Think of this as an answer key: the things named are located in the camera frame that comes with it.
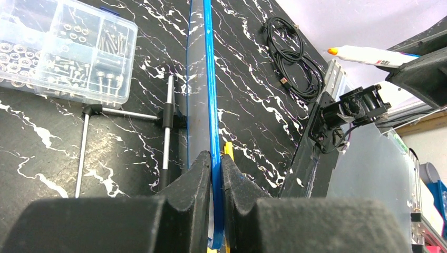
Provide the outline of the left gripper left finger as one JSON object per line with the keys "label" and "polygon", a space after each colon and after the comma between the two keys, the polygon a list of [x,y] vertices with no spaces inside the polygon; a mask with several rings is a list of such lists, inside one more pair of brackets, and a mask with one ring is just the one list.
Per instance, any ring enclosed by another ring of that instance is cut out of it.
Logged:
{"label": "left gripper left finger", "polygon": [[34,201],[3,252],[206,252],[211,157],[151,197]]}

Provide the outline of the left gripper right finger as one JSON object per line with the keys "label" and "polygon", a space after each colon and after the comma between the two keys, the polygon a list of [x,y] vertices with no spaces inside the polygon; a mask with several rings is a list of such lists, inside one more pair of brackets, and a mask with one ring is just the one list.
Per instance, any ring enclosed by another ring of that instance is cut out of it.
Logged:
{"label": "left gripper right finger", "polygon": [[394,215],[365,199],[274,198],[221,161],[231,252],[410,252]]}

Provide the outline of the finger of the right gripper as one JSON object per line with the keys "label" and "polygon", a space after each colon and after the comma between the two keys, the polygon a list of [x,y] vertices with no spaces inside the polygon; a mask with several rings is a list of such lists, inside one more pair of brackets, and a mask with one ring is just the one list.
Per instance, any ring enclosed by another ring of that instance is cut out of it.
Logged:
{"label": "finger of the right gripper", "polygon": [[434,109],[446,106],[446,17],[413,37],[389,48],[419,58],[388,72],[386,81],[403,88]]}

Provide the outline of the white marker pen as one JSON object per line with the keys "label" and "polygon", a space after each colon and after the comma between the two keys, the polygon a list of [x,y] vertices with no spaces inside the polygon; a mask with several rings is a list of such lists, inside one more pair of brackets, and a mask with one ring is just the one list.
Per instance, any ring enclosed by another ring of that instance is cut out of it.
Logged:
{"label": "white marker pen", "polygon": [[364,65],[389,67],[393,69],[397,69],[403,64],[416,60],[420,57],[419,55],[409,53],[351,45],[332,47],[329,48],[327,52],[344,61],[356,62]]}

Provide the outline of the blue-framed whiteboard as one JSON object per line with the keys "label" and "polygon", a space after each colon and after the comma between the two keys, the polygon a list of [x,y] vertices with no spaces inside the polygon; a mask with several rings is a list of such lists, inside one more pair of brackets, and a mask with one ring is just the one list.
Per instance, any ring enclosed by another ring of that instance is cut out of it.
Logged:
{"label": "blue-framed whiteboard", "polygon": [[187,158],[210,153],[211,193],[206,240],[210,249],[225,244],[224,201],[217,116],[211,1],[190,1],[187,33]]}

